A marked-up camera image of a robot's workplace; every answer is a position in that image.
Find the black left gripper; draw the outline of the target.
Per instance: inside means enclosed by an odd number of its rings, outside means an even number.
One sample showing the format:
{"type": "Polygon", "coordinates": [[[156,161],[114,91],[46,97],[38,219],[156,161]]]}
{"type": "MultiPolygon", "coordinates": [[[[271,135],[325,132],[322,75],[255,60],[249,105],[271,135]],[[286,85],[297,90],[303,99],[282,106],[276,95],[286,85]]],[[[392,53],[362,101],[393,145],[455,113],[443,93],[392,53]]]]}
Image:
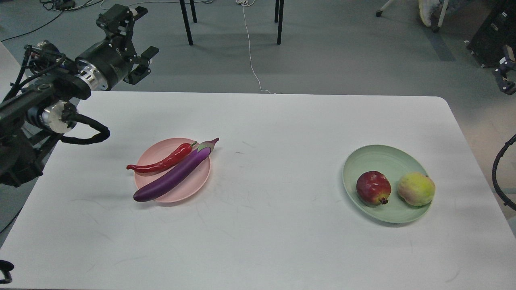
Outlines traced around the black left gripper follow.
{"type": "Polygon", "coordinates": [[[134,49],[134,25],[146,14],[148,9],[142,6],[130,8],[114,4],[105,13],[98,15],[96,25],[104,31],[104,40],[75,59],[79,70],[76,76],[89,85],[91,90],[110,91],[122,80],[136,85],[150,74],[150,63],[160,51],[157,47],[150,46],[140,56],[129,58],[129,62],[120,53],[134,49]]]}

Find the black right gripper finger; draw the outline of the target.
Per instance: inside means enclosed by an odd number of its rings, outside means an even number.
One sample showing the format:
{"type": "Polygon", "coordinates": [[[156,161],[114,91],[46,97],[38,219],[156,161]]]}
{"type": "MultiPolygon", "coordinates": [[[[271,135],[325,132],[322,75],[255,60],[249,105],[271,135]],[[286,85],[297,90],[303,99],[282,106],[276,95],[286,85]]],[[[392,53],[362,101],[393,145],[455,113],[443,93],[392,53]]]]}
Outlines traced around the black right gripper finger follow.
{"type": "Polygon", "coordinates": [[[509,71],[515,71],[516,59],[514,50],[509,45],[502,46],[504,56],[499,61],[499,66],[493,71],[496,84],[501,92],[512,95],[516,91],[514,81],[508,79],[509,71]]]}

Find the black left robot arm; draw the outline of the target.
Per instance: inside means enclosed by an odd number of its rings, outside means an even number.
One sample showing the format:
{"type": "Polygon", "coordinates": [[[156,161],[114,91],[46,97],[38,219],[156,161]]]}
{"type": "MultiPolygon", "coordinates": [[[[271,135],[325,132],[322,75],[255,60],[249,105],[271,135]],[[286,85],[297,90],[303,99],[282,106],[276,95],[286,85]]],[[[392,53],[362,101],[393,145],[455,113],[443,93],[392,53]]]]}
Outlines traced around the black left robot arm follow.
{"type": "Polygon", "coordinates": [[[73,98],[87,100],[95,90],[109,91],[120,81],[136,85],[150,74],[158,48],[137,55],[132,38],[147,8],[115,4],[98,16],[105,38],[74,60],[54,44],[25,46],[20,72],[0,107],[1,184],[20,187],[44,172],[44,157],[60,141],[102,143],[110,130],[80,114],[73,98]]]}

